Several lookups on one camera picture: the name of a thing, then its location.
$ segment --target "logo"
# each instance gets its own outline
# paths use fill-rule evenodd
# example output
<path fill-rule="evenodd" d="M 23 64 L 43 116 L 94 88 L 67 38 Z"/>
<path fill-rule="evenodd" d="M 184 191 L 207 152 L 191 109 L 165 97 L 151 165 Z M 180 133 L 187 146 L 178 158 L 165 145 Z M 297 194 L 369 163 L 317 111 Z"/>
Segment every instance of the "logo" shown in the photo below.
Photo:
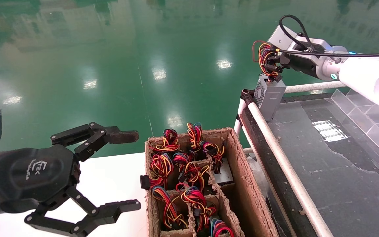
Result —
<path fill-rule="evenodd" d="M 33 159 L 30 162 L 30 164 L 27 166 L 26 180 L 30 178 L 31 171 L 33 171 L 35 175 L 38 175 L 40 174 L 41 171 L 45 170 L 46 165 L 48 164 L 48 162 L 44 162 L 44 161 L 38 161 L 38 162 L 35 162 L 35 161 L 36 159 Z"/>

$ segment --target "black cable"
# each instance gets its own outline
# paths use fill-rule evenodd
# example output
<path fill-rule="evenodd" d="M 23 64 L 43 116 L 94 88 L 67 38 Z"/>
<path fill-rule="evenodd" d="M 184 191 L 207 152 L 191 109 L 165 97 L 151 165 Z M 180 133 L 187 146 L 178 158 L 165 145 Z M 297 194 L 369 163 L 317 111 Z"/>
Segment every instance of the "black cable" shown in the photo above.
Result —
<path fill-rule="evenodd" d="M 308 50 L 308 48 L 305 47 L 305 45 L 302 45 L 302 43 L 299 42 L 297 39 L 295 39 L 293 36 L 291 36 L 287 32 L 287 30 L 283 27 L 282 21 L 283 21 L 284 18 L 292 18 L 292 19 L 294 19 L 299 24 L 299 26 L 302 29 L 302 33 L 304 33 L 305 39 L 307 40 L 307 42 L 311 45 L 312 49 L 314 50 L 314 45 L 311 43 L 310 37 L 308 36 L 307 31 L 305 30 L 304 24 L 302 24 L 301 20 L 299 20 L 299 18 L 297 18 L 294 15 L 284 15 L 284 16 L 282 16 L 282 18 L 280 18 L 279 26 L 282 29 L 282 31 L 291 40 L 293 40 L 297 45 L 299 45 L 303 51 L 306 51 L 306 50 Z M 288 53 L 288 54 L 312 55 L 312 56 L 328 56 L 328 57 L 329 56 L 333 56 L 333 57 L 379 57 L 379 54 L 325 54 L 325 53 L 315 53 L 315 52 L 287 51 L 287 50 L 282 50 L 282 49 L 280 49 L 279 51 L 283 52 L 283 53 Z"/>
<path fill-rule="evenodd" d="M 302 29 L 302 33 L 304 33 L 304 37 L 305 37 L 305 39 L 307 39 L 307 42 L 308 42 L 308 44 L 310 44 L 310 46 L 314 49 L 314 45 L 311 43 L 311 40 L 310 40 L 310 38 L 308 37 L 308 34 L 307 34 L 307 31 L 305 30 L 305 27 L 304 27 L 304 24 L 302 24 L 302 22 L 301 22 L 301 20 L 299 20 L 299 18 L 297 18 L 296 16 L 294 16 L 294 15 L 284 15 L 284 16 L 282 16 L 282 18 L 280 18 L 280 21 L 279 21 L 279 26 L 280 26 L 280 29 L 282 29 L 282 31 L 291 39 L 291 40 L 293 40 L 297 45 L 299 45 L 299 47 L 301 47 L 301 49 L 303 50 L 303 51 L 306 51 L 306 50 L 308 50 L 308 48 L 307 47 L 305 47 L 305 45 L 303 45 L 301 42 L 299 42 L 297 39 L 295 39 L 295 37 L 293 37 L 293 36 L 291 36 L 288 32 L 287 32 L 287 30 L 284 28 L 284 26 L 283 26 L 283 19 L 284 18 L 292 18 L 293 20 L 295 20 L 298 24 L 299 24 L 299 26 L 301 27 L 301 29 Z"/>
<path fill-rule="evenodd" d="M 379 54 L 325 54 L 325 53 L 309 53 L 309 52 L 299 52 L 299 51 L 289 51 L 278 49 L 279 52 L 288 54 L 300 54 L 300 55 L 312 55 L 312 56 L 333 56 L 333 57 L 379 57 Z"/>

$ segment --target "cardboard box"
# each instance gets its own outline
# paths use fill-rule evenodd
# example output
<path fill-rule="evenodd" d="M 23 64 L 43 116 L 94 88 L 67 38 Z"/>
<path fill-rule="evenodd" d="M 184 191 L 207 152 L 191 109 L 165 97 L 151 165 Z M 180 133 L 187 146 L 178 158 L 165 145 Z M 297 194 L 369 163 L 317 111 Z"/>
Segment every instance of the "cardboard box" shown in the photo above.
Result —
<path fill-rule="evenodd" d="M 210 141 L 214 144 L 222 144 L 222 141 L 225 141 L 224 157 L 228 159 L 234 180 L 234 183 L 221 187 L 215 182 L 210 168 L 207 171 L 209 174 L 208 185 L 212 187 L 214 193 L 213 195 L 206 195 L 205 198 L 216 205 L 218 214 L 227 226 L 233 230 L 235 237 L 278 237 L 265 199 L 257 186 L 235 131 L 232 128 L 205 130 L 202 133 L 202 137 L 204 141 Z M 184 151 L 189 147 L 189 139 L 188 134 L 178 136 L 178 143 Z M 162 144 L 162 137 L 149 138 L 146 141 L 146 174 L 150 172 L 151 147 L 158 144 Z M 195 161 L 194 163 L 196 165 L 211 164 L 212 158 L 208 156 L 207 160 Z M 178 195 L 175 190 L 167 192 L 171 197 Z M 183 203 L 186 207 L 183 204 L 177 205 L 177 208 L 180 208 L 183 213 L 188 213 L 186 216 L 188 218 L 188 229 L 161 231 L 164 211 L 161 208 L 162 204 L 149 191 L 147 192 L 146 201 L 149 237 L 197 236 L 194 212 L 189 204 Z"/>

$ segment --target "white table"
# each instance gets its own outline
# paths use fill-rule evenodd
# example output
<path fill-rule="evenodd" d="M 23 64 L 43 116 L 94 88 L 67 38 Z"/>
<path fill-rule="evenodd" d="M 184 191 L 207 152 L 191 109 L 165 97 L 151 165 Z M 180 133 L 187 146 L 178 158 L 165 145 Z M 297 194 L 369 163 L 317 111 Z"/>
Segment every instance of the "white table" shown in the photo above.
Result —
<path fill-rule="evenodd" d="M 79 190 L 94 205 L 137 199 L 141 209 L 120 215 L 114 224 L 101 225 L 91 237 L 147 237 L 146 191 L 140 187 L 140 175 L 145 174 L 144 153 L 108 156 L 88 159 L 80 164 Z M 0 237 L 57 237 L 58 234 L 36 230 L 24 222 L 33 210 L 19 214 L 0 214 Z M 47 217 L 69 222 L 78 222 L 86 213 L 72 200 L 58 209 L 50 211 Z"/>

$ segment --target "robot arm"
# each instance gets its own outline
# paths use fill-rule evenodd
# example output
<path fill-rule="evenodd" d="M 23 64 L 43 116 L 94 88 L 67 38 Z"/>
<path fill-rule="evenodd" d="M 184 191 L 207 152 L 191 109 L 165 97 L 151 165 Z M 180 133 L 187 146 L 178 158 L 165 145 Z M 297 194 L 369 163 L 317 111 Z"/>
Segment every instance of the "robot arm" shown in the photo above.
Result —
<path fill-rule="evenodd" d="M 308 38 L 305 33 L 297 34 L 283 25 L 276 28 L 268 44 L 271 45 L 270 50 L 275 52 L 264 62 L 264 67 L 270 72 L 280 73 L 290 68 L 324 81 L 339 80 L 379 105 L 379 57 L 376 55 L 370 57 L 351 53 L 343 46 L 332 46 L 323 39 Z"/>
<path fill-rule="evenodd" d="M 85 237 L 99 225 L 115 223 L 123 212 L 139 210 L 137 200 L 93 205 L 76 186 L 80 163 L 105 144 L 135 142 L 137 131 L 85 124 L 51 136 L 52 146 L 0 152 L 0 213 L 36 209 L 24 221 L 33 228 L 66 236 Z M 74 152 L 66 147 L 84 141 Z M 87 215 L 77 223 L 45 217 L 71 198 Z"/>

